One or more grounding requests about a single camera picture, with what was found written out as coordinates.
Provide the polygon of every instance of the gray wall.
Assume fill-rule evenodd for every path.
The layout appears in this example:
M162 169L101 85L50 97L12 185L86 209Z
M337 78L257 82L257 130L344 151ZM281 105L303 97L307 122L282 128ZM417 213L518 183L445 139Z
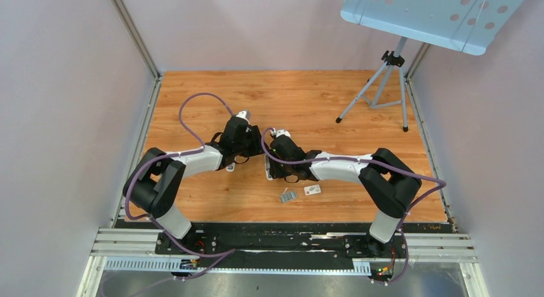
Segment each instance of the gray wall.
M345 22L343 1L124 0L162 71L379 68L398 37Z
M414 85L490 296L541 296L544 0L525 0L483 56L433 47Z
M0 296L74 296L152 79L110 0L0 0Z

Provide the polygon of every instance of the robotic arm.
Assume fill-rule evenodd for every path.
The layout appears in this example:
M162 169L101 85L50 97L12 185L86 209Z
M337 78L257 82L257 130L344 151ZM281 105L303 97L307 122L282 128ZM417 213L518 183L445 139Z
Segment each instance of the robotic arm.
M263 153L258 126L249 124L250 112L239 112L230 118L222 133L216 133L202 148L180 152L181 156L160 160L137 177L131 201L145 210L177 239L182 239L191 222L175 207L174 201L181 181L192 175L218 171L235 161L236 156L252 157ZM149 149L123 187L126 196L129 184L140 168L156 157L170 154L158 148Z
M368 241L370 245L374 244L378 248L391 240L396 227L421 187L421 180L417 178L404 176L376 164L352 161L353 158L377 160L395 168L412 172L397 156L385 148L378 148L374 154L361 156L333 155L318 150L305 153L293 142L291 135L286 130L273 132L272 138L269 152L280 160L290 162L319 158L333 158L335 160L289 165L270 161L266 157L269 179L294 175L297 177L297 181L343 180L364 186L378 207L378 213L370 227L370 236L374 240ZM391 175L389 180L383 177L383 174L387 173Z

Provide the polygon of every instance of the wooden tabletop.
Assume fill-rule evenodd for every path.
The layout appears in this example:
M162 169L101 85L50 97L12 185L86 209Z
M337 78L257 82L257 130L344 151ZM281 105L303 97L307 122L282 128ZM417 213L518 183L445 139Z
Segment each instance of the wooden tabletop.
M390 149L414 172L431 175L410 104L410 130L402 131L400 105L370 110L361 99L340 124L336 117L371 77L371 71L191 71L167 72L158 95L145 150L197 148L198 142L178 122L181 103L197 92L222 97L236 113L249 109L251 124L289 130L305 151L320 149L342 155ZM368 93L373 96L377 89ZM398 75L393 73L378 103L400 99ZM229 115L209 96L191 100L183 120L205 142L223 131ZM364 187L327 180L322 193L306 196L303 188L316 182L269 181L264 157L253 157L225 170L197 174L183 180L176 205L191 221L372 222L377 211ZM434 186L423 182L418 195ZM280 195L294 190L298 198L281 203ZM141 211L132 206L134 214ZM407 221L443 222L446 216L439 194L423 200Z

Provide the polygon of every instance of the tripod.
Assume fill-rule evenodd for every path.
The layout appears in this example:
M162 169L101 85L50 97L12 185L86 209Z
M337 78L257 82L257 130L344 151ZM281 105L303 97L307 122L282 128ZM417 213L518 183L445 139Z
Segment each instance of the tripod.
M367 84L362 88L362 90L357 94L355 99L352 100L350 105L342 112L342 114L336 119L337 123L340 123L342 119L344 119L344 116L350 111L350 109L354 106L354 104L359 100L359 98L363 98L369 105L371 109L378 109L383 108L385 106L392 106L397 104L402 104L402 119L403 119L403 127L402 130L404 132L408 131L408 122L406 119L406 98L405 98L405 90L404 90L404 72L402 71L402 65L404 64L404 59L400 56L400 53L402 51L402 48L404 48L404 44L406 44L406 37L401 37L398 41L398 44L396 45L396 49L389 53L389 51L386 51L384 55L382 56L382 60L384 63L382 64L382 67L378 69L378 71L367 81ZM380 96L382 95L382 92L384 91L384 88L386 87L386 83L389 80L389 77L391 76L391 73L393 72L393 69L395 66L398 67L398 79L400 80L400 100L398 101L392 101L390 103L384 103L382 105L376 105L378 102L378 99L380 99ZM378 87L378 92L376 93L376 96L374 96L374 99L370 101L364 93L368 90L368 88L376 81L378 76L385 70L386 73L384 77L382 78L382 81L380 82L380 86Z

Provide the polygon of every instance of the light blue music stand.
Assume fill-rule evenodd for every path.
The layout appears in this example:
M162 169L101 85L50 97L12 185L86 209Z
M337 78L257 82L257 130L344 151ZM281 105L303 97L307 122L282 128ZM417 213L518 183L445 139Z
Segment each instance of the light blue music stand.
M402 48L408 38L426 42L470 55L482 55L497 32L521 5L523 0L344 0L341 16L361 26L400 35L395 51L369 79L346 110L336 119L340 123L354 104L363 97L370 108L402 104L404 125L408 131L402 63L398 65ZM376 105L395 67L399 68L402 97L399 101ZM373 101L364 93L386 70Z

